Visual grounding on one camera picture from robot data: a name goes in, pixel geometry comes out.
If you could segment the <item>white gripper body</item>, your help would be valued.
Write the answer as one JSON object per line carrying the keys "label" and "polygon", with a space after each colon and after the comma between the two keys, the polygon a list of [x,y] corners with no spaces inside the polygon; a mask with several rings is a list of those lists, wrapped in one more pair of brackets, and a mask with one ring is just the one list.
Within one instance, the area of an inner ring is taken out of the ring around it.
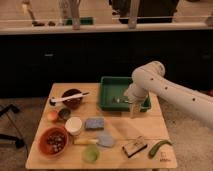
{"label": "white gripper body", "polygon": [[138,87],[135,83],[131,83],[125,90],[124,95],[130,103],[143,103],[148,95],[148,91]]}

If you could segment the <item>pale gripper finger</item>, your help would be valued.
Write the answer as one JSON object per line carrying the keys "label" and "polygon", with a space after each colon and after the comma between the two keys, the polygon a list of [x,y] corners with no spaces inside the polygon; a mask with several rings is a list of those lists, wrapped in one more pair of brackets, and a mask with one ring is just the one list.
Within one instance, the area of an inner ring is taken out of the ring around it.
{"label": "pale gripper finger", "polygon": [[140,103],[133,103],[130,105],[130,117],[133,118],[136,114],[138,114],[141,110]]}

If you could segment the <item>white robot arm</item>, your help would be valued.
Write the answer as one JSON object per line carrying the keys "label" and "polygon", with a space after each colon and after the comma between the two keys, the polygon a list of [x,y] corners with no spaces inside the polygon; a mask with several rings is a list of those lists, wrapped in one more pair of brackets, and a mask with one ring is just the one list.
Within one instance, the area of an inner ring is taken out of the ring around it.
{"label": "white robot arm", "polygon": [[155,93],[213,129],[213,97],[168,81],[164,75],[165,67],[159,61],[136,68],[125,95],[131,103],[141,104],[149,92]]}

